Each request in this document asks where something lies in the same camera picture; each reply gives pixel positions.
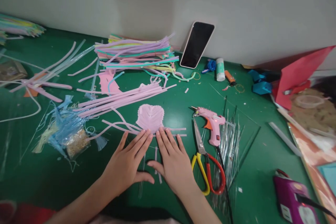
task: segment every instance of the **white glue bottle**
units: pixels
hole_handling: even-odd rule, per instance
[[[222,58],[216,59],[217,81],[225,80],[224,60]]]

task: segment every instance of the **hot glue gun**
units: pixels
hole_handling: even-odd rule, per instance
[[[219,126],[225,124],[225,117],[217,115],[215,112],[212,112],[203,107],[192,107],[195,109],[194,116],[202,116],[206,119],[206,125],[204,128],[211,130],[211,136],[209,143],[213,146],[219,146],[221,142]]]

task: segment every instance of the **white phone case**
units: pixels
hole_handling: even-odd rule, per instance
[[[206,43],[206,45],[205,45],[205,47],[204,47],[204,50],[203,50],[203,52],[202,52],[202,54],[201,54],[201,56],[200,56],[200,59],[198,60],[196,66],[195,66],[194,68],[191,68],[191,67],[188,67],[188,66],[183,66],[183,65],[181,65],[181,62],[182,62],[182,59],[183,59],[183,56],[184,56],[184,52],[186,51],[186,48],[187,48],[187,46],[188,46],[188,42],[189,42],[189,39],[190,39],[191,32],[192,32],[192,30],[193,30],[193,28],[194,28],[194,24],[195,24],[196,22],[205,23],[205,22],[198,21],[198,20],[193,22],[193,24],[192,24],[192,26],[191,26],[191,29],[190,29],[190,32],[189,32],[189,36],[188,36],[187,43],[186,43],[186,45],[185,45],[185,48],[184,48],[184,50],[183,50],[183,54],[182,54],[182,57],[181,57],[181,60],[180,60],[180,66],[181,66],[181,67],[190,68],[190,69],[195,69],[195,68],[197,67],[197,65],[198,65],[199,61],[201,60],[201,58],[202,58],[202,56],[203,56],[203,53],[204,53],[206,47],[208,46],[208,43],[209,43],[209,41],[210,41],[210,39],[211,39],[211,37],[212,37],[214,31],[215,31],[215,28],[216,28],[216,25],[214,25],[214,24],[211,24],[211,23],[205,23],[205,24],[208,24],[208,25],[213,25],[213,31],[212,31],[212,33],[211,33],[209,39],[208,39],[208,42]]]

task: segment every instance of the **smartphone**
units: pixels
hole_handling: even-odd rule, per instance
[[[180,66],[194,69],[197,67],[205,48],[215,30],[214,24],[195,21],[192,24]]]

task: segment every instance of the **scissors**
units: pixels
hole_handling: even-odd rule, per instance
[[[201,137],[201,134],[200,134],[200,131],[198,129],[198,126],[196,124],[195,119],[194,119],[194,126],[195,126],[195,135],[196,135],[196,143],[197,143],[197,147],[198,147],[198,152],[196,153],[196,155],[194,155],[192,157],[191,168],[192,168],[192,170],[194,170],[195,163],[196,163],[196,160],[197,160],[197,163],[199,165],[199,169],[202,172],[202,175],[203,175],[203,178],[204,178],[204,181],[205,181],[205,185],[206,185],[206,189],[205,189],[205,191],[203,191],[203,194],[205,196],[209,195],[210,191],[213,192],[216,195],[220,195],[220,194],[223,193],[223,191],[225,189],[225,184],[226,184],[224,170],[223,170],[221,164],[217,161],[217,159],[215,159],[213,156],[211,156],[210,154],[208,154],[205,151],[203,141],[202,141],[202,137]],[[205,173],[205,170],[203,168],[202,161],[201,161],[201,155],[205,156],[205,167],[206,167],[206,170],[207,170],[206,173]],[[221,182],[220,182],[220,186],[217,190],[214,190],[214,188],[212,187],[209,159],[211,159],[215,163],[215,165],[219,168],[219,171],[220,171]]]

